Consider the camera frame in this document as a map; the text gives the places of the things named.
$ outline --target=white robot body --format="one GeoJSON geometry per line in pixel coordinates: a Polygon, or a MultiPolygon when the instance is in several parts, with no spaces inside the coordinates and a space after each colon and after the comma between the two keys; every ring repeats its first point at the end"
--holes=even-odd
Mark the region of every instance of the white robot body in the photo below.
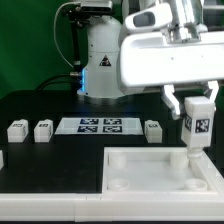
{"type": "Polygon", "coordinates": [[[123,97],[117,85],[118,38],[121,24],[110,16],[92,17],[88,25],[88,64],[79,96],[89,101],[123,97]]]}

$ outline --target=white box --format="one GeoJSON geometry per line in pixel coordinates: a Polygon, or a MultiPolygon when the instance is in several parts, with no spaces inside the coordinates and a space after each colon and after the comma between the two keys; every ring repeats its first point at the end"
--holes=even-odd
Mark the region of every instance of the white box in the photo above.
{"type": "Polygon", "coordinates": [[[14,121],[7,129],[8,142],[23,142],[29,133],[28,121],[14,121]]]}
{"type": "Polygon", "coordinates": [[[34,129],[35,142],[49,142],[53,135],[53,121],[39,121],[34,129]]]}
{"type": "Polygon", "coordinates": [[[181,139],[188,148],[209,147],[215,103],[204,96],[188,97],[185,99],[185,110],[187,116],[183,120],[181,139]]]}
{"type": "Polygon", "coordinates": [[[158,121],[145,121],[144,130],[148,143],[162,143],[163,130],[158,121]]]}

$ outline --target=small white block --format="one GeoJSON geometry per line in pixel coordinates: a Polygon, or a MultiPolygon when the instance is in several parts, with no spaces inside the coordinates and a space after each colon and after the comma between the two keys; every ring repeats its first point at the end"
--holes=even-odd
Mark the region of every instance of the small white block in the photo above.
{"type": "Polygon", "coordinates": [[[162,143],[163,130],[158,121],[145,122],[145,136],[148,143],[162,143]]]}
{"type": "Polygon", "coordinates": [[[29,133],[28,121],[14,121],[7,129],[8,142],[23,142],[29,133]]]}
{"type": "Polygon", "coordinates": [[[175,169],[187,169],[189,167],[189,159],[186,152],[172,152],[170,165],[175,169]]]}
{"type": "Polygon", "coordinates": [[[110,153],[109,165],[113,169],[124,169],[127,167],[127,156],[123,152],[110,153]]]}
{"type": "Polygon", "coordinates": [[[188,148],[209,147],[215,104],[206,97],[189,97],[185,99],[187,116],[182,125],[181,139],[188,148]]]}
{"type": "Polygon", "coordinates": [[[53,135],[53,121],[39,121],[34,129],[35,142],[49,142],[53,135]]]}
{"type": "Polygon", "coordinates": [[[3,168],[4,162],[3,162],[3,154],[2,151],[0,151],[0,170],[3,168]]]}

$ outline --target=black cable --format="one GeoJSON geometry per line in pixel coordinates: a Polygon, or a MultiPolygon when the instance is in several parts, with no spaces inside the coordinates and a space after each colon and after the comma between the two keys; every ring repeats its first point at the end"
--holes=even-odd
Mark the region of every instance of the black cable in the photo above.
{"type": "Polygon", "coordinates": [[[70,74],[61,74],[61,75],[55,75],[51,78],[46,79],[45,81],[43,81],[40,85],[37,86],[37,88],[35,90],[40,90],[42,89],[42,86],[44,86],[46,83],[49,83],[55,79],[60,79],[60,78],[65,78],[65,77],[69,77],[70,78],[70,74]]]}
{"type": "Polygon", "coordinates": [[[69,84],[79,84],[78,82],[74,82],[74,81],[48,82],[48,83],[45,83],[44,85],[42,85],[41,88],[39,88],[38,90],[43,90],[45,87],[47,87],[49,85],[65,84],[65,83],[69,83],[69,84]]]}

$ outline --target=cable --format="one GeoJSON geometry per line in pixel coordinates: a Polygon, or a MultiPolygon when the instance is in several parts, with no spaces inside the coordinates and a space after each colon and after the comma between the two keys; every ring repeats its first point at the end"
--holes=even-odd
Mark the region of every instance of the cable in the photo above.
{"type": "Polygon", "coordinates": [[[55,84],[65,84],[65,83],[69,83],[69,84],[79,84],[78,82],[72,82],[72,81],[60,81],[60,82],[48,82],[45,83],[41,88],[39,88],[38,90],[43,90],[45,87],[49,86],[49,85],[55,85],[55,84]]]}
{"type": "Polygon", "coordinates": [[[58,8],[58,10],[57,10],[57,12],[56,12],[56,14],[55,14],[55,17],[54,17],[54,27],[53,27],[53,32],[54,32],[54,43],[55,43],[55,46],[56,46],[56,48],[57,48],[59,54],[61,55],[61,57],[64,59],[64,61],[65,61],[70,67],[72,67],[72,68],[73,68],[73,65],[72,65],[72,64],[65,58],[65,56],[64,56],[63,53],[61,52],[61,49],[60,49],[60,47],[59,47],[59,45],[58,45],[57,34],[56,34],[56,28],[57,28],[58,15],[59,15],[61,9],[62,9],[64,6],[66,6],[66,5],[76,5],[76,4],[78,4],[78,3],[80,4],[80,1],[75,1],[75,0],[74,0],[73,2],[67,2],[67,3],[62,4],[62,5],[58,8]]]}
{"type": "Polygon", "coordinates": [[[42,86],[44,86],[45,84],[55,80],[55,79],[60,79],[60,78],[70,78],[70,74],[61,74],[61,75],[55,75],[51,78],[46,79],[45,81],[43,81],[35,90],[40,90],[42,88],[42,86]]]}

